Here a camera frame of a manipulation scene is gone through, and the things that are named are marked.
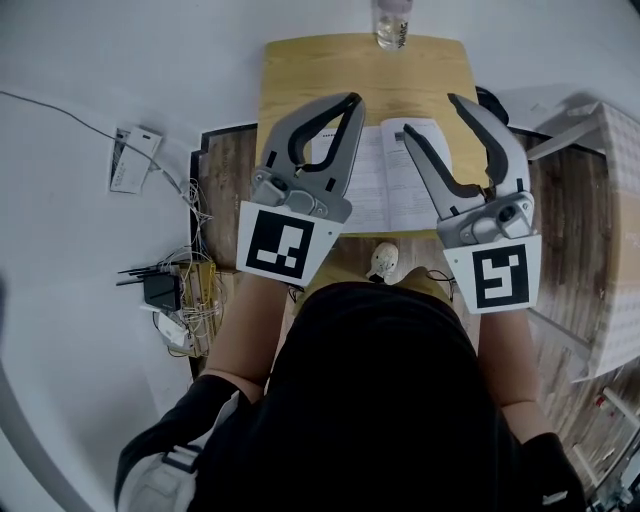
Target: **water bottle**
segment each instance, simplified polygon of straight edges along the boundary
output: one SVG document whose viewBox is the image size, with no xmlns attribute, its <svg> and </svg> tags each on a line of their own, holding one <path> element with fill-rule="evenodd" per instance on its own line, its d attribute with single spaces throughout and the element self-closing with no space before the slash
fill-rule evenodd
<svg viewBox="0 0 640 512">
<path fill-rule="evenodd" d="M 400 50 L 407 44 L 413 0 L 377 0 L 377 6 L 378 44 L 385 50 Z"/>
</svg>

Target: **light wood tabletop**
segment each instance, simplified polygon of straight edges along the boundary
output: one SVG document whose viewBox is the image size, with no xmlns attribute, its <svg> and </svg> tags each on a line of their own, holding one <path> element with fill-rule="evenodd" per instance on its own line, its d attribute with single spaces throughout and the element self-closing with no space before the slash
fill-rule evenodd
<svg viewBox="0 0 640 512">
<path fill-rule="evenodd" d="M 256 158 L 283 116 L 330 94 L 354 91 L 367 107 L 366 126 L 394 117 L 435 119 L 461 183 L 487 186 L 486 155 L 456 114 L 447 93 L 476 100 L 462 44 L 412 35 L 399 52 L 382 50 L 372 34 L 304 37 L 269 43 L 264 58 Z"/>
</svg>

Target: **paper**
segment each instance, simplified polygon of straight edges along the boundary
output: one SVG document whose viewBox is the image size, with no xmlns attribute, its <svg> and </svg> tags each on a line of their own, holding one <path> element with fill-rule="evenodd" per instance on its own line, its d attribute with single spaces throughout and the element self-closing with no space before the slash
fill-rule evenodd
<svg viewBox="0 0 640 512">
<path fill-rule="evenodd" d="M 433 119 L 388 119 L 379 127 L 363 128 L 345 194 L 353 213 L 344 233 L 435 229 L 438 215 L 404 145 L 405 123 L 429 139 L 451 170 L 449 147 Z M 322 130 L 312 139 L 312 163 L 325 159 L 335 132 L 335 129 Z"/>
<path fill-rule="evenodd" d="M 312 163 L 322 162 L 329 151 L 335 129 L 322 130 L 311 141 Z M 344 197 L 353 206 L 343 233 L 375 233 L 389 231 L 387 177 L 382 151 L 380 127 L 362 129 L 351 181 Z"/>
</svg>

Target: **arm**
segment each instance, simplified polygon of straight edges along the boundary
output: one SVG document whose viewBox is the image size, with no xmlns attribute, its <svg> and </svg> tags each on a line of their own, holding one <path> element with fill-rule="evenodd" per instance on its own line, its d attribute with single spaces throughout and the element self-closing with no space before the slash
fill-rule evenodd
<svg viewBox="0 0 640 512">
<path fill-rule="evenodd" d="M 209 352 L 203 375 L 235 384 L 260 399 L 278 347 L 287 285 L 246 274 Z"/>
<path fill-rule="evenodd" d="M 478 362 L 489 391 L 521 443 L 553 432 L 537 402 L 540 378 L 525 310 L 482 315 Z"/>
</svg>

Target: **white sneaker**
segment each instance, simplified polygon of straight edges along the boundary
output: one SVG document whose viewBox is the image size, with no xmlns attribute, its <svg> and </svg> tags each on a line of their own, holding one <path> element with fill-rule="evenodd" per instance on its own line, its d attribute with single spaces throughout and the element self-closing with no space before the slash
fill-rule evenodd
<svg viewBox="0 0 640 512">
<path fill-rule="evenodd" d="M 388 242 L 381 243 L 371 256 L 371 270 L 367 272 L 369 281 L 387 282 L 389 276 L 393 273 L 398 265 L 398 248 Z"/>
</svg>

